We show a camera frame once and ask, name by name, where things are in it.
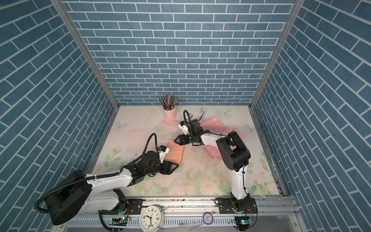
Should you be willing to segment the orange paper box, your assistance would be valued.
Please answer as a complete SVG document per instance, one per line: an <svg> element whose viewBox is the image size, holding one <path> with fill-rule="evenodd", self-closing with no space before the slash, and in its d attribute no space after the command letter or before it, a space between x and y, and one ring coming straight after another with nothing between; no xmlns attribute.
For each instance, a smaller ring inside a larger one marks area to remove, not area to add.
<svg viewBox="0 0 371 232"><path fill-rule="evenodd" d="M167 148L169 149L169 152L166 154L164 160L180 165L185 146L178 145L174 142L174 140L170 140Z"/></svg>

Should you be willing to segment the toothpaste tube packet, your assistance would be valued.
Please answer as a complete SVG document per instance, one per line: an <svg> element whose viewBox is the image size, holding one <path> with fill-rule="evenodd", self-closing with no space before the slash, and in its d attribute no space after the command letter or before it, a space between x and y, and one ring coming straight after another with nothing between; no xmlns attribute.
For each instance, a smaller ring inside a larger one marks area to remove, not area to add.
<svg viewBox="0 0 371 232"><path fill-rule="evenodd" d="M207 111L207 109L204 108L204 107L202 107L200 109L199 114L197 116L197 120L198 120L199 123L203 123L204 122L206 111Z"/></svg>

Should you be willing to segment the pink paper box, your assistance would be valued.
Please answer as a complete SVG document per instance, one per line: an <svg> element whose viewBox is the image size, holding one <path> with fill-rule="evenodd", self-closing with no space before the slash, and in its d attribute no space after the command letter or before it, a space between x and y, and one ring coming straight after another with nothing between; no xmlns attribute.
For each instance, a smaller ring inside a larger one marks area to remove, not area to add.
<svg viewBox="0 0 371 232"><path fill-rule="evenodd" d="M231 130L229 127L226 127L221 121L218 121L215 117L204 121L200 124L200 126L204 131L209 130L211 132L210 135L212 137L216 137L215 140L219 139L221 137L221 134L227 135L232 131L236 132L242 140L244 139L244 136L237 129ZM222 156L216 143L214 143L214 145L205 145L203 150L211 159L222 160Z"/></svg>

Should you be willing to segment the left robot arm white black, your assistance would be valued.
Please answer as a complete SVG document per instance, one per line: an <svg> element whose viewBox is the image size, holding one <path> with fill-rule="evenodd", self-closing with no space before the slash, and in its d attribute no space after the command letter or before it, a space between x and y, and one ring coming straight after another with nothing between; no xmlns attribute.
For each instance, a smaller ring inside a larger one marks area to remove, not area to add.
<svg viewBox="0 0 371 232"><path fill-rule="evenodd" d="M149 151L120 170L98 175L74 171L34 204L38 213L49 214L53 225L61 225L86 212L108 211L124 215L129 203L122 188L136 185L146 176L171 175L178 164L164 160L163 151Z"/></svg>

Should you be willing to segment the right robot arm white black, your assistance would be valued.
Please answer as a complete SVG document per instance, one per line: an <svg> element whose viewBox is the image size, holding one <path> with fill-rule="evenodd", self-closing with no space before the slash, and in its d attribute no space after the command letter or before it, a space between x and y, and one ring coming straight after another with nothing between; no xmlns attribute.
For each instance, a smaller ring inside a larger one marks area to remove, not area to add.
<svg viewBox="0 0 371 232"><path fill-rule="evenodd" d="M250 201L250 194L245 181L245 167L249 164L251 154L237 132L228 134L214 133L203 130L199 122L181 121L178 127L183 131L175 139L181 146L198 143L199 146L213 146L219 149L222 160L231 170L232 189L231 201L237 206L246 205Z"/></svg>

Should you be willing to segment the pink pencil cup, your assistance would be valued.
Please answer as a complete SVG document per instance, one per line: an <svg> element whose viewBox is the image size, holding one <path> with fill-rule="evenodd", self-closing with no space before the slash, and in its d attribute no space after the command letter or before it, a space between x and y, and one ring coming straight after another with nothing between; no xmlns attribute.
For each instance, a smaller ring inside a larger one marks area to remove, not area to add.
<svg viewBox="0 0 371 232"><path fill-rule="evenodd" d="M164 112L164 117L165 117L166 120L175 120L176 119L176 112L177 112L176 108L173 108L171 110L163 109L163 112Z"/></svg>

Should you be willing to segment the coloured pencils bunch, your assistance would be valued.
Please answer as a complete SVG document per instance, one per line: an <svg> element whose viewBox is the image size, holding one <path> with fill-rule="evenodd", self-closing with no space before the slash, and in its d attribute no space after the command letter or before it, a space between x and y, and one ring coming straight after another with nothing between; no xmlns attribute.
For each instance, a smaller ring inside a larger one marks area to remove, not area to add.
<svg viewBox="0 0 371 232"><path fill-rule="evenodd" d="M159 98L159 102L161 103L162 107L166 111L173 110L175 108L175 104L177 102L177 97L174 95L163 95Z"/></svg>

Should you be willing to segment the white alarm clock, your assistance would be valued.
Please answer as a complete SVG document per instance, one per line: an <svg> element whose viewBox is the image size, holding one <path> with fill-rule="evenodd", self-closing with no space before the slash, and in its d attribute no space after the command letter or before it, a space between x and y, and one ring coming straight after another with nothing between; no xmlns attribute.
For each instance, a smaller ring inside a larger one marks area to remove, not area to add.
<svg viewBox="0 0 371 232"><path fill-rule="evenodd" d="M160 206L148 206L140 214L140 227L143 232L162 232L164 219L164 212Z"/></svg>

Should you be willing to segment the purple tape roll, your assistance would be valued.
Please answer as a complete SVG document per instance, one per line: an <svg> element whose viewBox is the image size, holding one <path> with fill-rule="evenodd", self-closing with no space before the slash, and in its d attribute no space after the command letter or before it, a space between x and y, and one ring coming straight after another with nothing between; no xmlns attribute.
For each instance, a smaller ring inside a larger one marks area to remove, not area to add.
<svg viewBox="0 0 371 232"><path fill-rule="evenodd" d="M213 221L214 221L214 217L213 217L213 214L211 212L205 212L203 214L203 223L205 225L212 225L213 224Z"/></svg>

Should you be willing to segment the left circuit board green led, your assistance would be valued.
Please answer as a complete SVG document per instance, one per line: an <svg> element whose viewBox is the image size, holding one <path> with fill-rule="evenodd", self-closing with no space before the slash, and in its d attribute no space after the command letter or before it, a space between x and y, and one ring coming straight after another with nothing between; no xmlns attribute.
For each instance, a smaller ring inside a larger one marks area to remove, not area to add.
<svg viewBox="0 0 371 232"><path fill-rule="evenodd" d="M113 217L109 223L111 227L115 226L126 226L128 223L128 219L126 217Z"/></svg>

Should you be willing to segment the circuit board green led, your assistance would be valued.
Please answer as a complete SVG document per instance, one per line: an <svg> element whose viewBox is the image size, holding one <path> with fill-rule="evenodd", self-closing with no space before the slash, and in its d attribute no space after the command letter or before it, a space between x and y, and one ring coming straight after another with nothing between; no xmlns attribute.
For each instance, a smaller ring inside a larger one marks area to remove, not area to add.
<svg viewBox="0 0 371 232"><path fill-rule="evenodd" d="M128 219L126 217L113 217L109 223L111 227L115 226L126 226L128 223Z"/></svg>
<svg viewBox="0 0 371 232"><path fill-rule="evenodd" d="M250 225L250 218L248 216L234 217L236 225L234 228L240 232L245 232Z"/></svg>

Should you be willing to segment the right circuit board green led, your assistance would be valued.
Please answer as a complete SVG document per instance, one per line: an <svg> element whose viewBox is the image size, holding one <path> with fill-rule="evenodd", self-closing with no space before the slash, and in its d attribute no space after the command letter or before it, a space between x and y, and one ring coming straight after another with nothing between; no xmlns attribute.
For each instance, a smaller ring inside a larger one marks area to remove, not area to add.
<svg viewBox="0 0 371 232"><path fill-rule="evenodd" d="M248 216L234 217L236 225L234 228L240 232L245 232L250 225L250 218Z"/></svg>

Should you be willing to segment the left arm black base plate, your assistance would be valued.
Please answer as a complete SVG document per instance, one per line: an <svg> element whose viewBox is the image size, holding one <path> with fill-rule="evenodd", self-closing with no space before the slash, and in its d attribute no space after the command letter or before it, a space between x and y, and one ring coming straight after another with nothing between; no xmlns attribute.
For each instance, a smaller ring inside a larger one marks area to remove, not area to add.
<svg viewBox="0 0 371 232"><path fill-rule="evenodd" d="M143 199L127 199L120 202L113 210L102 210L102 215L139 215L142 210Z"/></svg>

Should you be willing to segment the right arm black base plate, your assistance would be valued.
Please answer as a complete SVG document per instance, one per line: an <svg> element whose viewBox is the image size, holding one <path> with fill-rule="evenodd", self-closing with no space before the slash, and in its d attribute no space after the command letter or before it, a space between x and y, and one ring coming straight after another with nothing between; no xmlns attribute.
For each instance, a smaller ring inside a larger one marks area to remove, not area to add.
<svg viewBox="0 0 371 232"><path fill-rule="evenodd" d="M220 214L256 214L258 212L254 198L247 196L241 200L236 198L216 198L214 203L218 206Z"/></svg>

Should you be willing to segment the aluminium front rail frame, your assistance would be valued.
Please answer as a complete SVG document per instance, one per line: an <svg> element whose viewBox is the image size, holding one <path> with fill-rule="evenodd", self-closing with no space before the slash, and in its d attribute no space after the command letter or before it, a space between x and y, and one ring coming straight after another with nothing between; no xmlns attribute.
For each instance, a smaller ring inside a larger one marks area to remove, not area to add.
<svg viewBox="0 0 371 232"><path fill-rule="evenodd" d="M232 231L236 225L234 217L248 216L250 225L246 232L305 232L306 228L299 210L292 197L287 196L256 196L258 212L256 214L220 214L218 206L212 197L130 197L129 199L143 199L141 212L148 206L158 205L164 212L162 231ZM203 223L203 214L211 212L214 217L212 225ZM122 232L140 231L140 214L128 215L126 226L109 225L112 218L123 215L102 215L90 212L78 215L70 221L53 226L53 232L104 232L104 225L110 229L119 229Z"/></svg>

